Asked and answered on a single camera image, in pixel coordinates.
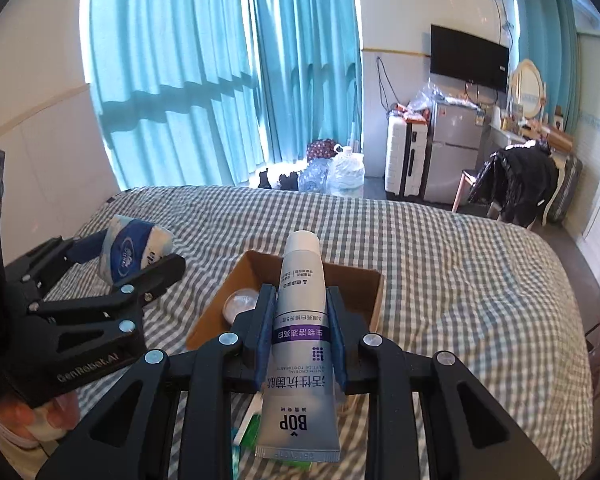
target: flat screen tv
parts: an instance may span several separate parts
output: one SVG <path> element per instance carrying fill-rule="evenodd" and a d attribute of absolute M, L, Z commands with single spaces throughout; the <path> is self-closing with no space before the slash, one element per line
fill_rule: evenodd
<path fill-rule="evenodd" d="M 509 49 L 459 30 L 431 25 L 431 73 L 504 92 Z"/>

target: open cardboard box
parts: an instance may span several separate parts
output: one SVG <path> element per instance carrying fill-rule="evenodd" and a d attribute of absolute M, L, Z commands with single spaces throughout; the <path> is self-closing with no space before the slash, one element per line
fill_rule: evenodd
<path fill-rule="evenodd" d="M 376 270 L 326 263 L 323 266 L 326 286 L 338 286 L 345 308 L 362 314 L 369 330 L 375 332 L 384 293 L 384 276 Z M 278 288 L 281 269 L 281 256 L 256 251 L 244 253 L 187 336 L 187 349 L 200 348 L 231 328 L 222 316 L 222 308 L 230 295 L 241 288 L 259 291 L 264 283 Z"/>

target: refrigerator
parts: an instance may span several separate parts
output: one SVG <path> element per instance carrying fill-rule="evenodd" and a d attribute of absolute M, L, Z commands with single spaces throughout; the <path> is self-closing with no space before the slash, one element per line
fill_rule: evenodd
<path fill-rule="evenodd" d="M 462 170 L 475 169 L 483 124 L 482 110 L 446 102 L 434 104 L 424 200 L 454 202 Z"/>

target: curtain fold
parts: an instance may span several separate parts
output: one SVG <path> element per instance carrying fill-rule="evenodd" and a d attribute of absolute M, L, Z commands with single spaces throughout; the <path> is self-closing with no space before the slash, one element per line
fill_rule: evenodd
<path fill-rule="evenodd" d="M 269 158 L 360 140 L 362 80 L 354 0 L 251 0 Z"/>
<path fill-rule="evenodd" d="M 520 60 L 530 59 L 547 84 L 545 110 L 560 105 L 565 131 L 573 134 L 578 114 L 578 42 L 572 0 L 517 0 Z"/>
<path fill-rule="evenodd" d="M 91 0 L 90 27 L 122 187 L 239 184 L 264 162 L 240 0 Z"/>

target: purple stripe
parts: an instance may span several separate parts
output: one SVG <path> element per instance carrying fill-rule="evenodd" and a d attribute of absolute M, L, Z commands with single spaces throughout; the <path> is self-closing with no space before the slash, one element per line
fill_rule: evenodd
<path fill-rule="evenodd" d="M 331 341 L 329 327 L 322 325 L 289 325 L 273 331 L 273 344 L 287 341 Z"/>

